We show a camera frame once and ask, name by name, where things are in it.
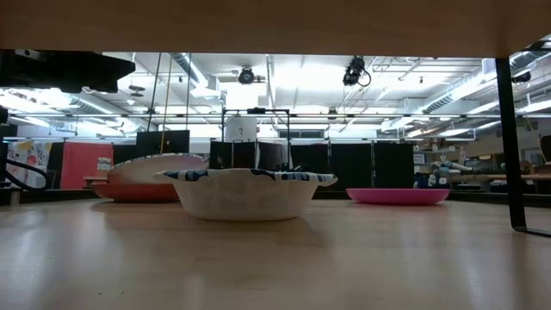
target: paper plate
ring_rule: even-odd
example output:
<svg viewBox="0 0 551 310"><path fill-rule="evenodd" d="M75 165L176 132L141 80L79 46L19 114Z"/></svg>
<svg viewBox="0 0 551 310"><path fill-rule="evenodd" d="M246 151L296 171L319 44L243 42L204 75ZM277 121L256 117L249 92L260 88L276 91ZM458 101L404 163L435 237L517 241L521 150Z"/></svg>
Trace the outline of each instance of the paper plate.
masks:
<svg viewBox="0 0 551 310"><path fill-rule="evenodd" d="M423 206L442 202L449 189L346 189L346 193L360 203Z"/></svg>
<svg viewBox="0 0 551 310"><path fill-rule="evenodd" d="M92 189L103 198L115 202L177 202L172 184L92 184Z"/></svg>

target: ceiling pipe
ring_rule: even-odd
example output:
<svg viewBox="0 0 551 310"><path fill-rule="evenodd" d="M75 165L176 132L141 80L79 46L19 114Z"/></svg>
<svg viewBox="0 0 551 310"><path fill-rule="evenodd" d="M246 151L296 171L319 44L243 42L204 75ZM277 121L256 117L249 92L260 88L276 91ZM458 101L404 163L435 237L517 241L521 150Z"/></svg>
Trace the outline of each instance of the ceiling pipe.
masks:
<svg viewBox="0 0 551 310"><path fill-rule="evenodd" d="M410 61L407 61L408 63L411 63L412 66L410 67L410 69L404 73L404 75L402 75L401 77L398 77L398 80L401 82L403 81L410 73L413 72L413 70L415 70L415 68L417 68L419 65L421 65L421 63L423 62L423 60L421 58L413 61L413 62L410 62ZM380 101L380 99L382 99L384 96L388 95L391 91L393 90L393 84L390 84L388 85L380 94L379 96L377 97L377 99L375 99L374 103L377 103L378 101ZM367 104L366 107L362 110L361 113L365 112L367 109L368 109L369 105ZM349 125L352 125L354 124L354 122L357 120L357 118L353 118L352 120L350 120L349 122L346 123L346 125L344 125L343 128L341 128L339 130L339 132L343 132Z"/></svg>
<svg viewBox="0 0 551 310"><path fill-rule="evenodd" d="M547 57L548 55L549 53L547 52L522 52L514 55L510 59L511 72L513 76L515 75L515 73L518 74L527 66ZM483 69L479 69L467 75L466 77L456 81L455 83L452 83L446 90L429 97L424 102L423 106L415 110L413 113L429 114L436 109L459 101L465 96L469 96L478 90L482 90L483 88L490 85L488 83L489 81L495 78L495 67L488 72L484 72ZM403 127L411 121L413 121L411 117L384 121L381 124L381 130L386 131L392 130L396 127Z"/></svg>
<svg viewBox="0 0 551 310"><path fill-rule="evenodd" d="M83 104L86 104L86 105L92 107L93 109L99 110L102 113L105 113L106 115L109 115L109 114L122 114L122 115L129 114L129 112L126 111L125 109L119 108L119 107L115 106L114 104L106 102L103 99L98 98L97 96L94 96L94 95L90 95L90 94L86 94L86 93L80 93L79 95L73 96L72 98L75 99L75 100L78 100L79 102L81 102ZM133 123L136 126L139 126L139 127L147 127L147 121L142 120L142 119L134 119Z"/></svg>
<svg viewBox="0 0 551 310"><path fill-rule="evenodd" d="M169 53L174 62L191 78L195 87L207 87L208 79L199 71L197 66L191 62L186 53Z"/></svg>

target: metal pole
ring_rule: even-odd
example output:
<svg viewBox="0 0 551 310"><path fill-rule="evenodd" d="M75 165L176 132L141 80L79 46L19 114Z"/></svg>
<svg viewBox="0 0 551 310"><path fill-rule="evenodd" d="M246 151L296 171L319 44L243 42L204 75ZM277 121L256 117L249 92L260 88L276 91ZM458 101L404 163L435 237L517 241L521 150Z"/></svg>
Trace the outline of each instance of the metal pole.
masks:
<svg viewBox="0 0 551 310"><path fill-rule="evenodd" d="M221 115L222 115L222 122L221 122L221 124L222 124L222 142L224 142L224 115L226 115L226 109L225 108L222 109L222 114Z"/></svg>
<svg viewBox="0 0 551 310"><path fill-rule="evenodd" d="M161 67L161 55L162 53L158 54L157 72L155 73L155 83L153 84L152 105L149 108L149 121L147 122L148 133L149 133L149 126L152 124L153 111L155 110L155 93L157 92L158 70Z"/></svg>
<svg viewBox="0 0 551 310"><path fill-rule="evenodd" d="M189 87L191 82L191 57L192 53L189 54L189 71L188 71L188 94L186 98L186 130L188 130L188 115L189 115Z"/></svg>
<svg viewBox="0 0 551 310"><path fill-rule="evenodd" d="M291 167L291 113L287 111L287 166Z"/></svg>
<svg viewBox="0 0 551 310"><path fill-rule="evenodd" d="M515 117L515 102L513 101L509 59L496 59L496 71L498 73L499 112L501 114L501 130L503 132L502 139L511 225L514 230L524 231L526 229L526 217L523 205L523 180L520 176L517 119Z"/></svg>

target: red panel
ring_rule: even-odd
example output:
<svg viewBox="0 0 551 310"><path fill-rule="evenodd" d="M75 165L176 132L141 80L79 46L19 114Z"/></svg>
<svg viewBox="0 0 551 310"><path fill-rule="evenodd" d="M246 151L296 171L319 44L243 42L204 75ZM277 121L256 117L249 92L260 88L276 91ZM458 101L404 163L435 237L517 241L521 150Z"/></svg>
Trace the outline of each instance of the red panel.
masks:
<svg viewBox="0 0 551 310"><path fill-rule="evenodd" d="M113 145L65 142L61 189L85 187L84 177L95 177L98 174L97 160L99 158L111 158L111 163L113 163Z"/></svg>

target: cable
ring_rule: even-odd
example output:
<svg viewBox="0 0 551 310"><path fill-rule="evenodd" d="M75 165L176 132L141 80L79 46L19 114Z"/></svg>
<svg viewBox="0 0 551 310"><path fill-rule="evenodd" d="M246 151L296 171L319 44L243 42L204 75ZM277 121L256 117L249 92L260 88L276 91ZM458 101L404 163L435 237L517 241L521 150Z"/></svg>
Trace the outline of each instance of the cable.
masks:
<svg viewBox="0 0 551 310"><path fill-rule="evenodd" d="M356 83L362 87L368 87L371 84L371 74L369 74L369 72L367 71L363 71L363 72L369 77L369 82L367 84L361 84L360 80L358 80L358 82Z"/></svg>
<svg viewBox="0 0 551 310"><path fill-rule="evenodd" d="M46 189L50 188L50 184L52 183L52 180L50 180L50 177L44 171L42 171L42 170L40 170L36 167L33 167L32 165L22 164L22 163L7 159L3 156L0 156L0 161L5 162L6 164L12 164L14 166L21 167L25 170L34 171L34 172L40 174L41 176L43 176L46 179L46 184L44 184L43 187L34 188L34 187L30 187L30 186L26 185L25 183L19 181L19 179L14 177L11 173L7 172L6 170L0 171L0 176L4 175L8 180L10 180L13 184L19 186L20 188L26 189L28 191L43 191L43 190L46 190Z"/></svg>
<svg viewBox="0 0 551 310"><path fill-rule="evenodd" d="M172 57L169 63L169 81L166 83L166 99L164 100L163 135L161 136L161 154L164 146L164 131L166 130L166 111L169 109L170 75L172 74Z"/></svg>

